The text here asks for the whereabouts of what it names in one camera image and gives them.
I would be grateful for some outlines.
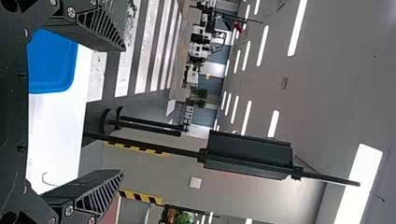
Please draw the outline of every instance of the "blue plastic container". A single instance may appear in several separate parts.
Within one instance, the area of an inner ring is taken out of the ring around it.
[[[28,44],[29,92],[67,91],[73,83],[78,44],[46,30]]]

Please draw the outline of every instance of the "ceiling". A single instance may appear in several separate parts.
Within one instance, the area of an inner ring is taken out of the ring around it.
[[[294,56],[288,57],[299,1],[287,1],[276,12],[278,0],[241,1],[239,16],[251,4],[250,23],[235,42],[223,89],[239,96],[231,114],[219,110],[221,131],[241,131],[248,101],[252,110],[247,135],[266,136],[274,110],[280,112],[276,138],[292,142],[295,153],[323,174],[348,177],[359,143],[384,152],[364,223],[391,223],[396,197],[390,191],[396,178],[396,1],[308,0]],[[262,65],[256,66],[264,25],[269,25]],[[247,42],[251,49],[242,71]],[[233,73],[236,52],[241,59]],[[281,90],[284,77],[288,87]],[[344,188],[329,185],[317,223],[333,223]]]

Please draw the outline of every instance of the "yellow and black striped tape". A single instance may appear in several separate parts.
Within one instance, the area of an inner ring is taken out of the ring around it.
[[[118,147],[118,148],[122,148],[122,149],[127,149],[127,150],[136,151],[136,152],[148,153],[148,154],[155,155],[155,156],[169,157],[169,153],[167,153],[167,152],[162,152],[162,151],[158,151],[158,150],[153,150],[153,149],[147,149],[147,148],[142,148],[142,147],[126,146],[126,145],[124,145],[124,144],[110,143],[110,142],[105,142],[105,145],[108,146],[108,147]]]
[[[148,194],[141,194],[130,190],[120,189],[119,195],[122,198],[137,200],[144,203],[155,203],[157,205],[163,204],[163,199],[157,196],[152,196]]]

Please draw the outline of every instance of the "cable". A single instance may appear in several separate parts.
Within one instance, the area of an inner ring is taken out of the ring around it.
[[[53,186],[53,187],[58,188],[59,186],[50,184],[50,183],[48,183],[48,182],[46,182],[46,181],[44,180],[44,175],[46,175],[47,173],[48,173],[48,172],[44,173],[44,174],[41,176],[41,180],[43,181],[43,183],[46,184],[46,185],[49,185],[49,186]]]

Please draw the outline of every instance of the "black pole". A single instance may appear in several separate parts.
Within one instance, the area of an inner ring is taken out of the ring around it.
[[[348,180],[348,179],[343,179],[335,176],[330,176],[330,175],[321,175],[321,174],[314,174],[314,173],[309,173],[309,172],[302,172],[301,177],[309,178],[309,179],[317,179],[321,180],[323,182],[327,183],[332,183],[332,184],[341,184],[341,185],[351,185],[355,187],[360,187],[361,183]]]
[[[106,120],[106,124],[115,125],[116,127],[137,129],[137,130],[144,131],[144,132],[161,133],[161,134],[166,134],[166,135],[172,135],[175,137],[181,137],[181,132],[179,132],[179,131],[165,130],[165,129],[161,129],[161,128],[139,125],[139,124],[124,122],[124,121],[116,121],[113,119]]]
[[[260,23],[260,24],[263,24],[263,23],[264,23],[263,21],[256,21],[256,20],[252,20],[252,19],[245,19],[245,18],[242,18],[242,17],[230,15],[230,14],[223,13],[223,12],[219,12],[219,11],[216,11],[216,13],[219,13],[219,14],[221,14],[221,15],[223,15],[223,16],[227,16],[227,17],[231,17],[231,18],[234,18],[234,19],[238,19],[238,20],[240,20],[240,21],[253,21],[253,22]]]
[[[167,152],[167,153],[178,155],[178,156],[190,157],[190,158],[195,158],[195,159],[200,159],[200,160],[205,158],[205,155],[203,155],[199,152],[196,152],[196,151],[189,151],[189,150],[175,148],[175,147],[165,147],[165,146],[155,145],[155,144],[151,144],[151,143],[144,143],[144,142],[139,142],[139,141],[125,139],[125,138],[108,136],[108,135],[99,134],[99,133],[84,132],[83,136],[90,137],[90,138],[93,138],[96,140],[106,141],[109,143],[119,143],[119,144],[124,144],[126,146],[142,147],[142,148],[152,149],[152,150],[161,151],[161,152]]]
[[[162,123],[162,122],[157,122],[157,121],[152,121],[152,120],[136,119],[136,118],[126,117],[126,116],[120,116],[119,120],[126,120],[126,121],[135,122],[135,123],[142,123],[142,124],[147,124],[147,125],[151,125],[151,126],[168,128],[168,129],[173,129],[173,130],[177,130],[177,131],[181,131],[181,132],[184,131],[182,126],[174,125],[174,124],[167,124],[167,123]]]

